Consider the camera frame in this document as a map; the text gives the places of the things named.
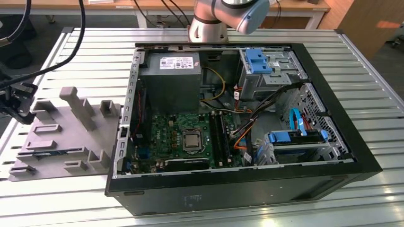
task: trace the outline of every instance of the power cable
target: power cable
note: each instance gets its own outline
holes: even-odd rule
[[[180,11],[181,14],[184,15],[184,18],[185,18],[185,20],[186,20],[186,22],[188,22],[188,25],[190,26],[190,22],[189,22],[188,17],[186,17],[186,15],[185,15],[184,11],[181,10],[181,8],[177,6],[177,4],[173,2],[173,0],[168,0],[168,1],[177,7],[178,11]]]
[[[170,8],[168,7],[166,3],[164,2],[164,0],[161,0],[165,8],[168,9],[168,11],[170,12],[170,14],[177,18],[178,22],[181,23],[182,27],[185,28],[186,26],[184,25],[182,21],[178,19],[177,15],[174,14],[174,12],[170,10]]]
[[[152,26],[157,27],[157,26],[150,22],[150,20],[145,17],[145,14],[142,13],[142,10],[140,9],[140,6],[138,6],[138,4],[137,4],[137,1],[133,0],[133,2],[134,2],[134,4],[136,4],[136,7],[137,7],[138,12],[141,13],[144,19],[152,24]]]
[[[42,75],[42,74],[45,74],[45,73],[56,70],[56,69],[58,69],[61,66],[64,66],[66,63],[70,62],[70,60],[76,56],[77,51],[80,49],[80,45],[81,45],[82,38],[84,38],[84,32],[85,32],[85,10],[84,10],[84,2],[82,2],[82,0],[78,0],[78,4],[80,4],[80,14],[81,14],[81,28],[80,28],[80,34],[78,34],[78,38],[77,38],[77,43],[76,43],[76,46],[74,46],[74,48],[72,50],[72,53],[68,56],[68,58],[62,62],[60,62],[58,64],[50,66],[46,69],[42,69],[40,71],[36,71],[36,72],[25,74],[25,75],[20,75],[17,78],[13,78],[10,80],[0,82],[0,90],[4,89],[6,86],[9,86],[12,84],[22,82],[24,80],[32,79],[32,78],[34,78],[34,77],[37,77],[37,76],[40,76],[40,75]]]
[[[24,31],[28,20],[29,20],[30,6],[32,6],[32,1],[26,0],[24,15],[22,15],[21,21],[20,21],[20,24],[18,24],[16,30],[13,31],[13,33],[8,37],[0,39],[0,47],[10,44],[16,40],[16,38],[20,36],[21,32]]]

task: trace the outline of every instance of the blue plastic bracket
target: blue plastic bracket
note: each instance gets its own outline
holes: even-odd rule
[[[249,70],[254,73],[272,73],[272,68],[266,64],[266,56],[261,50],[246,49],[245,58],[249,64]]]

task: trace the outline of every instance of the metal workbench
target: metal workbench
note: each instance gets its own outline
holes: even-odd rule
[[[316,202],[262,208],[133,218],[104,196],[105,175],[12,183],[29,126],[12,120],[0,139],[0,226],[374,226],[404,224],[404,103],[344,35],[334,31],[261,30],[249,36],[229,31],[232,42],[304,43],[360,134],[384,169]],[[88,28],[72,62],[36,78],[37,99],[56,105],[60,88],[76,86],[92,104],[124,103],[134,42],[185,42],[184,29]],[[62,33],[44,67],[70,54],[78,30]]]

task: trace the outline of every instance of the yellow wire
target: yellow wire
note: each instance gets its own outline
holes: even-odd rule
[[[225,91],[225,80],[222,79],[222,77],[220,76],[220,74],[218,74],[218,72],[216,72],[213,69],[210,69],[209,67],[202,67],[202,68],[205,68],[205,69],[208,69],[208,70],[210,70],[216,75],[217,75],[217,77],[220,78],[220,80],[221,80],[221,83],[222,83],[222,86],[221,86],[221,92],[218,93],[218,95],[216,95],[214,97],[212,97],[212,98],[205,98],[205,99],[201,99],[201,101],[210,101],[210,100],[213,100],[213,99],[216,99],[216,98],[218,98],[221,95],[222,95],[222,93],[224,93],[224,91]]]

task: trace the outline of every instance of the white label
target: white label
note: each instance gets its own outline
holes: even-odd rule
[[[278,65],[277,62],[270,62],[270,63],[269,63],[269,66],[270,66],[270,67],[280,67],[280,65]]]
[[[38,154],[33,154],[34,156],[48,156],[52,155],[50,153],[38,153]]]
[[[240,92],[234,91],[234,100],[240,99]]]
[[[132,9],[133,6],[116,6],[117,9]]]
[[[250,163],[250,155],[246,152],[244,153],[244,158]]]
[[[193,58],[192,57],[161,58],[160,69],[161,70],[193,69]]]

